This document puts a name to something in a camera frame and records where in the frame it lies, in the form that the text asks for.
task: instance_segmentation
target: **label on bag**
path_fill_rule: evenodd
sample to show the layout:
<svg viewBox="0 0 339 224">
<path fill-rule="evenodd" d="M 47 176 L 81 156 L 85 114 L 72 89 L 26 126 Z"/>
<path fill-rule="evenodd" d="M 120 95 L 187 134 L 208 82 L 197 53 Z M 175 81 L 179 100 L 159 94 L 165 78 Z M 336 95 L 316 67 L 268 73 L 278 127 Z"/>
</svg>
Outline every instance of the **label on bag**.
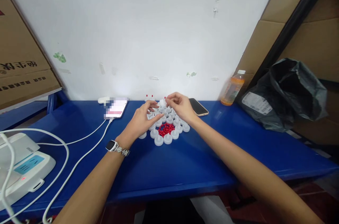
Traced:
<svg viewBox="0 0 339 224">
<path fill-rule="evenodd" d="M 246 94 L 242 103 L 263 115 L 267 115 L 272 110 L 271 105 L 266 99 L 252 92 Z"/>
</svg>

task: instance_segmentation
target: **white charging cable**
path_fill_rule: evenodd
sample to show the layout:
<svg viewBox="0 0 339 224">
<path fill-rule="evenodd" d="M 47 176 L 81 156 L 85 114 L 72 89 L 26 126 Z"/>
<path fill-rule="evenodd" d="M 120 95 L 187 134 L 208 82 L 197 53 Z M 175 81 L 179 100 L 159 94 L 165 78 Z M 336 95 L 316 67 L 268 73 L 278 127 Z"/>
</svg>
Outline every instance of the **white charging cable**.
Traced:
<svg viewBox="0 0 339 224">
<path fill-rule="evenodd" d="M 97 130 L 105 123 L 105 122 L 106 122 L 106 120 L 104 120 L 104 121 L 100 124 L 100 126 L 97 127 L 91 134 L 89 134 L 89 135 L 87 135 L 87 136 L 85 136 L 85 137 L 83 137 L 82 139 L 79 139 L 79 140 L 77 140 L 77 141 L 67 143 L 66 145 L 71 145 L 71 144 L 73 144 L 73 143 L 77 143 L 77 142 L 79 142 L 79 141 L 81 141 L 81 140 L 83 140 L 83 139 L 89 137 L 89 136 L 92 135 L 94 132 L 96 132 L 96 131 L 97 131 Z M 63 144 L 51 144 L 51 143 L 37 143 L 37 145 L 63 146 Z"/>
<path fill-rule="evenodd" d="M 71 177 L 71 175 L 73 174 L 73 172 L 74 172 L 74 170 L 75 170 L 75 168 L 77 167 L 77 165 L 82 161 L 82 159 L 84 158 L 84 157 L 86 157 L 91 151 L 93 151 L 94 149 L 95 149 L 95 147 L 102 141 L 102 139 L 104 138 L 104 136 L 105 136 L 105 134 L 106 134 L 106 131 L 107 131 L 107 129 L 108 129 L 108 126 L 112 123 L 112 121 L 113 120 L 110 120 L 109 121 L 109 123 L 108 123 L 108 125 L 106 126 L 106 129 L 105 129 L 105 131 L 104 131 L 104 133 L 103 133 L 103 135 L 102 135 L 102 137 L 100 138 L 100 140 L 96 143 L 96 145 L 91 149 L 91 150 L 89 150 L 87 153 L 85 153 L 79 160 L 78 160 L 78 162 L 74 165 L 74 167 L 73 167 L 73 169 L 72 169 L 72 171 L 70 172 L 70 174 L 68 175 L 68 177 L 66 178 L 66 180 L 64 181 L 64 183 L 62 184 L 62 186 L 61 186 L 61 188 L 59 189 L 59 191 L 56 193 L 56 195 L 54 196 L 54 198 L 51 200 L 51 202 L 49 203 L 49 205 L 47 206 L 47 208 L 46 208 L 46 210 L 45 210 L 45 212 L 44 212 L 44 214 L 43 214 L 43 217 L 42 217 L 42 221 L 43 221 L 43 223 L 44 224 L 49 224 L 49 222 L 47 221 L 47 219 L 46 219 L 46 216 L 47 216 L 47 213 L 48 213 L 48 210 L 50 209 L 50 207 L 51 207 L 51 205 L 53 204 L 53 202 L 55 201 L 55 199 L 58 197 L 58 195 L 60 194 L 60 192 L 62 191 L 62 189 L 64 188 L 64 186 L 66 185 L 66 183 L 68 182 L 68 180 L 69 180 L 69 178 Z M 15 216 L 17 216 L 18 214 L 20 214 L 20 213 L 22 213 L 24 210 L 26 210 L 28 207 L 30 207 L 32 204 L 34 204 L 35 203 L 35 201 L 37 201 L 52 185 L 53 185 L 53 183 L 55 182 L 55 180 L 60 176 L 60 174 L 61 174 L 61 172 L 64 170 L 64 167 L 65 167 L 65 165 L 66 165 L 66 163 L 67 163 L 67 161 L 68 161 L 68 157 L 69 157 L 69 149 L 68 149 L 68 146 L 67 146 L 67 144 L 62 140 L 62 139 L 60 139 L 59 137 L 57 137 L 56 135 L 54 135 L 54 134 L 52 134 L 52 133 L 49 133 L 49 132 L 47 132 L 47 131 L 45 131 L 45 130 L 40 130 L 40 129 L 11 129 L 11 130 L 4 130 L 4 131 L 0 131 L 0 134 L 1 133 L 7 133 L 7 132 L 12 132 L 12 131 L 25 131 L 25 130 L 31 130 L 31 131 L 39 131 L 39 132 L 43 132 L 43 133 L 45 133 L 45 134 L 48 134 L 48 135 L 50 135 L 50 136 L 52 136 L 52 137 L 54 137 L 55 139 L 57 139 L 58 141 L 60 141 L 61 142 L 61 144 L 66 148 L 66 159 L 65 159 L 65 162 L 64 162 L 64 165 L 63 165 L 63 167 L 61 168 L 61 170 L 59 171 L 59 173 L 58 173 L 58 175 L 55 177 L 55 179 L 52 181 L 52 183 L 36 198 L 36 199 L 34 199 L 31 203 L 29 203 L 26 207 L 24 207 L 23 209 L 21 209 L 19 212 L 17 212 L 17 213 L 15 213 L 14 214 L 14 212 L 12 211 L 12 212 L 8 212 L 8 214 L 10 215 L 10 217 L 9 218 L 7 218 L 6 220 L 4 220 L 3 222 L 1 222 L 0 224 L 5 224 L 7 221 L 9 221 L 9 220 L 12 220 Z M 10 177 L 10 174 L 11 174 L 11 172 L 8 172 L 8 174 L 7 174 L 7 177 L 6 177 L 6 179 L 8 178 L 9 179 L 9 177 Z"/>
<path fill-rule="evenodd" d="M 8 148 L 10 149 L 10 152 L 11 152 L 10 169 L 8 170 L 8 174 L 6 176 L 5 182 L 4 182 L 4 184 L 2 185 L 2 188 L 1 188 L 1 201 L 2 201 L 2 204 L 5 207 L 8 215 L 13 216 L 14 211 L 13 211 L 12 207 L 10 205 L 8 205 L 8 202 L 6 200 L 6 196 L 7 196 L 6 195 L 6 189 L 7 189 L 8 181 L 10 180 L 10 177 L 11 177 L 11 173 L 13 172 L 13 169 L 14 169 L 15 151 L 14 151 L 12 144 L 8 141 L 7 136 L 3 133 L 1 133 L 0 136 L 2 137 L 4 142 L 8 145 Z M 16 217 L 12 218 L 12 222 L 14 222 L 15 224 L 22 224 Z"/>
<path fill-rule="evenodd" d="M 94 148 L 96 148 L 97 145 L 102 141 L 102 139 L 104 138 L 104 136 L 105 136 L 105 134 L 106 134 L 106 131 L 107 131 L 107 129 L 108 129 L 108 126 L 111 124 L 112 121 L 113 121 L 113 120 L 110 120 L 110 121 L 109 121 L 109 123 L 107 124 L 106 129 L 105 129 L 105 131 L 104 131 L 102 137 L 101 137 L 100 140 L 96 143 L 96 145 L 93 146 L 93 148 L 92 148 L 91 150 L 89 150 L 87 153 L 85 153 L 85 154 L 78 160 L 78 162 L 74 165 L 72 171 L 70 172 L 70 174 L 68 175 L 68 177 L 66 178 L 66 180 L 65 180 L 64 183 L 62 184 L 61 188 L 60 188 L 59 191 L 55 194 L 54 198 L 51 200 L 51 202 L 50 202 L 49 205 L 47 206 L 45 212 L 43 213 L 43 216 L 42 216 L 42 222 L 43 222 L 44 224 L 48 224 L 47 219 L 46 219 L 46 217 L 47 217 L 47 212 L 48 212 L 49 208 L 52 206 L 52 204 L 54 203 L 54 200 L 59 196 L 60 192 L 63 190 L 64 186 L 66 185 L 66 183 L 68 182 L 69 178 L 70 178 L 71 175 L 73 174 L 75 168 L 78 166 L 78 164 L 80 163 L 80 161 L 82 161 L 82 159 L 85 158 L 91 151 L 93 151 Z"/>
<path fill-rule="evenodd" d="M 45 192 L 54 184 L 54 182 L 58 179 L 58 177 L 60 176 L 61 172 L 64 170 L 66 164 L 67 164 L 67 161 L 68 161 L 68 157 L 70 155 L 70 152 L 69 152 L 69 149 L 68 149 L 68 146 L 66 145 L 66 143 L 61 139 L 59 138 L 58 136 L 48 132 L 48 131 L 45 131 L 45 130 L 41 130 L 41 129 L 11 129 L 11 130 L 3 130 L 3 131 L 0 131 L 0 134 L 1 133 L 7 133 L 7 132 L 13 132 L 13 131 L 38 131 L 38 132 L 42 132 L 42 133 L 45 133 L 51 137 L 54 137 L 56 140 L 58 140 L 60 143 L 62 143 L 62 145 L 65 147 L 66 149 L 66 158 L 65 158 L 65 162 L 62 166 L 62 168 L 60 169 L 59 173 L 56 175 L 56 177 L 54 178 L 54 180 L 50 183 L 50 185 L 45 188 L 45 190 L 40 194 L 38 195 L 32 202 L 30 202 L 27 206 L 25 206 L 23 209 L 21 209 L 19 212 L 13 214 L 12 216 L 10 216 L 9 218 L 7 218 L 6 220 L 4 220 L 3 222 L 0 222 L 0 224 L 5 224 L 7 221 L 10 221 L 13 219 L 13 217 L 16 217 L 18 216 L 20 213 L 22 213 L 24 210 L 26 210 L 28 207 L 30 207 L 31 205 L 33 205 L 35 203 L 35 201 L 37 201 L 43 194 L 45 194 Z M 13 170 L 14 168 L 14 164 L 11 163 L 11 166 L 10 166 L 10 170 Z"/>
</svg>

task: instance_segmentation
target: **white wall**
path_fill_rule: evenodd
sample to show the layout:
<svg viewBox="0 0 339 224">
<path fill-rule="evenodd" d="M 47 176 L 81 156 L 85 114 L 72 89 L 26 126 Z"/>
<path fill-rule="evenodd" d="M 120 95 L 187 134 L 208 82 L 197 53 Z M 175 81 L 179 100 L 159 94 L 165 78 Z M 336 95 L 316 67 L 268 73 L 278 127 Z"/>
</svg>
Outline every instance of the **white wall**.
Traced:
<svg viewBox="0 0 339 224">
<path fill-rule="evenodd" d="M 159 99 L 180 91 L 216 100 L 268 0 L 16 1 L 71 99 Z M 67 62 L 53 58 L 56 52 Z"/>
</svg>

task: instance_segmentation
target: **device screen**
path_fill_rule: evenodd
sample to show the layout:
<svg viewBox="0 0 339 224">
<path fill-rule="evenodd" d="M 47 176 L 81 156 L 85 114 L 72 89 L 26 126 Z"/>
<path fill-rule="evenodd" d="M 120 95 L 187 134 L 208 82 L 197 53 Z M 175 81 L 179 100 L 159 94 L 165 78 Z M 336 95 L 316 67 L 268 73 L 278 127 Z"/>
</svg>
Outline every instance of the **device screen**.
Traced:
<svg viewBox="0 0 339 224">
<path fill-rule="evenodd" d="M 190 103 L 191 103 L 191 106 L 192 106 L 194 112 L 197 115 L 204 114 L 204 113 L 208 112 L 197 100 L 191 98 Z"/>
<path fill-rule="evenodd" d="M 112 98 L 110 101 L 111 105 L 107 109 L 105 118 L 120 118 L 125 110 L 127 102 L 128 98 Z"/>
</svg>

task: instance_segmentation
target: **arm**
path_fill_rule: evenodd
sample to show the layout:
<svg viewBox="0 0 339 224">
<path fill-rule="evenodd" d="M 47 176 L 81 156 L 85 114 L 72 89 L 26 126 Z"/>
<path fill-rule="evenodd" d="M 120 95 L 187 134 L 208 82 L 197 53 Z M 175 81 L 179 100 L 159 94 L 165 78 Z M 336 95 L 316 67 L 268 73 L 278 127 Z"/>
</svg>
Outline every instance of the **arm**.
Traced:
<svg viewBox="0 0 339 224">
<path fill-rule="evenodd" d="M 173 93 L 166 101 L 198 132 L 253 196 L 268 205 L 285 223 L 323 223 L 277 175 L 197 117 L 186 96 Z"/>
<path fill-rule="evenodd" d="M 127 127 L 115 139 L 119 146 L 129 149 L 136 138 L 144 134 L 163 116 L 159 114 L 148 120 L 146 113 L 148 109 L 153 111 L 152 107 L 158 108 L 156 102 L 147 101 L 135 111 Z M 120 153 L 107 152 L 74 192 L 54 223 L 94 224 L 105 205 L 107 195 L 123 160 L 124 157 Z"/>
</svg>

